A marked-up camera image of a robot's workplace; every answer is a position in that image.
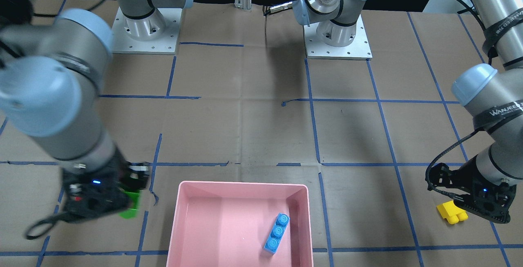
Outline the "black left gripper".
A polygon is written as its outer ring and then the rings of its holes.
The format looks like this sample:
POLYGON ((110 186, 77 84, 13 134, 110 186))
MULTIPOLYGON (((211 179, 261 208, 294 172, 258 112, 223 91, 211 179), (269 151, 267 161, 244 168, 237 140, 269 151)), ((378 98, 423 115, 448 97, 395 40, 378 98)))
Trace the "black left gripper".
POLYGON ((476 157, 458 170, 450 170, 446 163, 433 163, 427 168, 427 189, 452 200, 460 209, 493 223, 511 221, 509 208, 516 197, 516 186, 501 182, 498 185, 480 174, 476 157))

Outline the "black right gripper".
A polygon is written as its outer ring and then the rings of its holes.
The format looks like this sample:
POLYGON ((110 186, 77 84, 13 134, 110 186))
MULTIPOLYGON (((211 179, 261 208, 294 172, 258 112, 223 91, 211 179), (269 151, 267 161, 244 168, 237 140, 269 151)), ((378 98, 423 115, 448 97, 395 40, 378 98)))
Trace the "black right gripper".
POLYGON ((125 211, 124 191, 141 191, 150 178, 149 162, 131 163, 116 150, 110 161, 94 172, 71 173, 63 169, 66 201, 62 220, 92 220, 125 211))

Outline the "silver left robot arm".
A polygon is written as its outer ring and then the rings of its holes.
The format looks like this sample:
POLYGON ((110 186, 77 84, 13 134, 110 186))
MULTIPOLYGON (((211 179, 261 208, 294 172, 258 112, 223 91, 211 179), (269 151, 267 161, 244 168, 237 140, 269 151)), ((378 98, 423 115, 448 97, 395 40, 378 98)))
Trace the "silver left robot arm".
MULTIPOLYGON (((366 0, 291 0, 296 20, 319 23, 317 33, 333 47, 351 44, 355 23, 366 0)), ((456 206, 494 223, 510 222, 510 206, 522 182, 522 0, 471 0, 464 8, 478 20, 482 51, 489 62, 463 72, 451 90, 472 116, 473 132, 441 152, 426 168, 429 191, 451 198, 456 206), (501 71, 491 60, 499 58, 501 71), (493 143, 459 169, 439 159, 478 132, 493 143)))

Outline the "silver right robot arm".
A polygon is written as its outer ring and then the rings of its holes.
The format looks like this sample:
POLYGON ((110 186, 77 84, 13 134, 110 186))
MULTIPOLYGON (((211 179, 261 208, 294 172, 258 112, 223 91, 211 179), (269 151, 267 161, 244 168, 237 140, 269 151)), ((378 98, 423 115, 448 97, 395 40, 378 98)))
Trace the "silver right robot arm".
POLYGON ((70 8, 33 25, 34 0, 1 0, 1 110, 62 169, 64 211, 44 223, 126 210, 146 165, 125 160, 94 101, 112 60, 113 32, 92 9, 70 8))

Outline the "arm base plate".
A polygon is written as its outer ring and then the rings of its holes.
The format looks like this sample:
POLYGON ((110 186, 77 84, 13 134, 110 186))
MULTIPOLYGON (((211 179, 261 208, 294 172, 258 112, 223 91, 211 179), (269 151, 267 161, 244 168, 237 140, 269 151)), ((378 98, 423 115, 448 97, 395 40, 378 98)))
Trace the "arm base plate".
POLYGON ((303 27, 306 57, 310 59, 370 60, 373 58, 362 16, 349 27, 331 21, 303 27))
POLYGON ((141 20, 132 20, 118 9, 112 31, 112 52, 118 54, 175 55, 183 9, 160 8, 141 20))

